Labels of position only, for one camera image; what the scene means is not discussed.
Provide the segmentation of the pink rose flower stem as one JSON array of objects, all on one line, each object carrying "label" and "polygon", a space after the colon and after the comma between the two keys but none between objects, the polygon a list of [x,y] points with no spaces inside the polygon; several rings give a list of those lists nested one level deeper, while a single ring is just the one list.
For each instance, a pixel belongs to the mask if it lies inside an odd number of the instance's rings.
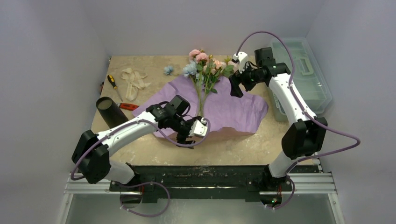
[{"label": "pink rose flower stem", "polygon": [[196,89],[198,102],[197,102],[197,116],[204,115],[204,66],[209,62],[209,55],[203,50],[193,49],[189,53],[190,69],[189,74],[190,79],[194,83]]}]

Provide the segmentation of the peach rose flower stem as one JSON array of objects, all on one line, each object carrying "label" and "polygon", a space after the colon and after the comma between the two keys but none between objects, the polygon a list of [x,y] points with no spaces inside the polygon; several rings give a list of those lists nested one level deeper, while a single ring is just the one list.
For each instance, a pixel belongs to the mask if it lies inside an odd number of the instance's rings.
[{"label": "peach rose flower stem", "polygon": [[225,73],[227,66],[226,62],[213,59],[212,56],[208,56],[203,53],[203,56],[197,57],[198,61],[198,84],[200,84],[200,99],[198,116],[204,115],[204,106],[207,97],[211,93],[217,93],[215,84],[219,82],[219,78]]}]

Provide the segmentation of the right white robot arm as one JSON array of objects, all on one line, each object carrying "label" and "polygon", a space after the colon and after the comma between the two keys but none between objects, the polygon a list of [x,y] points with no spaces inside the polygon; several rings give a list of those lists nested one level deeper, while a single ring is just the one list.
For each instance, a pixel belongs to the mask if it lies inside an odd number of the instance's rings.
[{"label": "right white robot arm", "polygon": [[243,96],[240,85],[246,91],[256,84],[265,83],[275,93],[281,103],[289,123],[289,129],[282,137],[282,152],[264,168],[258,182],[266,189],[273,190],[286,181],[286,175],[298,159],[306,158],[321,150],[327,127],[325,118],[319,118],[304,102],[301,94],[290,80],[291,71],[286,63],[277,63],[271,48],[255,51],[256,64],[248,55],[238,52],[232,61],[238,70],[229,77],[231,96]]}]

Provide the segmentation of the cream printed ribbon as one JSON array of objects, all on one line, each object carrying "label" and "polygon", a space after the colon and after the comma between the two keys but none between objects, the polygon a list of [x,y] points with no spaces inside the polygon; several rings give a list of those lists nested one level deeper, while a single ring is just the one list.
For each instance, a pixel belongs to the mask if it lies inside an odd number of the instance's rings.
[{"label": "cream printed ribbon", "polygon": [[140,73],[132,68],[126,68],[121,71],[121,78],[127,83],[125,97],[128,101],[134,101],[137,98],[139,90],[144,90],[151,85],[145,81],[148,75]]}]

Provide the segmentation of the green leafy flower stem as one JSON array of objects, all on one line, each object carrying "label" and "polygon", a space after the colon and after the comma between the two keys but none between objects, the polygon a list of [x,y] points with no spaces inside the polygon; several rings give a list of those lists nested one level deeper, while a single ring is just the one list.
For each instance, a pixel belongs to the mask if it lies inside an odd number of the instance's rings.
[{"label": "green leafy flower stem", "polygon": [[232,74],[234,74],[236,71],[238,71],[239,65],[235,62],[232,61],[232,59],[227,56],[222,62],[222,75],[225,77],[230,77]]}]

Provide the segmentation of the blue flower stem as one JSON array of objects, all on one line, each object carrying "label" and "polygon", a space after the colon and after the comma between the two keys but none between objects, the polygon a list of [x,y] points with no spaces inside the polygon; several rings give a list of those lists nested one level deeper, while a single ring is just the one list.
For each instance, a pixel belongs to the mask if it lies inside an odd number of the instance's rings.
[{"label": "blue flower stem", "polygon": [[192,81],[198,97],[196,115],[203,116],[204,115],[203,90],[202,90],[203,76],[197,70],[197,62],[194,60],[190,60],[189,64],[187,64],[182,69],[182,75],[184,77],[189,78]]}]

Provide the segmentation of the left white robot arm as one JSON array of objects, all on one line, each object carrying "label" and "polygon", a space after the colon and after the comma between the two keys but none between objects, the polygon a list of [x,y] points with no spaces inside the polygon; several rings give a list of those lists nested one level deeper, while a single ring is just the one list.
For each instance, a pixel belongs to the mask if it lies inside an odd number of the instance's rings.
[{"label": "left white robot arm", "polygon": [[164,129],[172,129],[177,133],[173,143],[178,147],[193,148],[196,142],[190,140],[197,135],[199,125],[206,125],[201,116],[185,120],[185,110],[190,108],[187,100],[176,95],[171,101],[163,101],[148,106],[132,120],[125,120],[106,131],[94,133],[92,130],[83,132],[78,140],[71,160],[75,164],[71,179],[86,179],[90,184],[99,181],[113,180],[121,183],[128,191],[139,186],[139,178],[128,163],[111,161],[111,157],[124,146],[155,132],[166,137]]}]

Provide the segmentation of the purple pink wrapping paper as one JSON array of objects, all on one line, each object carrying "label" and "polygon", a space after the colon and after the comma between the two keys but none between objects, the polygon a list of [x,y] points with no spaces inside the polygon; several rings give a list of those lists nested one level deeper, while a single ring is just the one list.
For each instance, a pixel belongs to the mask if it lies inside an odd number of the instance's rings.
[{"label": "purple pink wrapping paper", "polygon": [[[243,97],[230,95],[231,85],[228,78],[221,77],[214,86],[217,93],[211,93],[205,100],[203,117],[211,123],[209,138],[231,138],[255,134],[261,121],[266,116],[269,106],[264,98],[243,92]],[[136,117],[150,105],[170,101],[176,95],[186,99],[191,109],[189,115],[195,117],[198,111],[198,96],[192,81],[184,76],[178,76],[166,83],[146,102],[132,111]]]}]

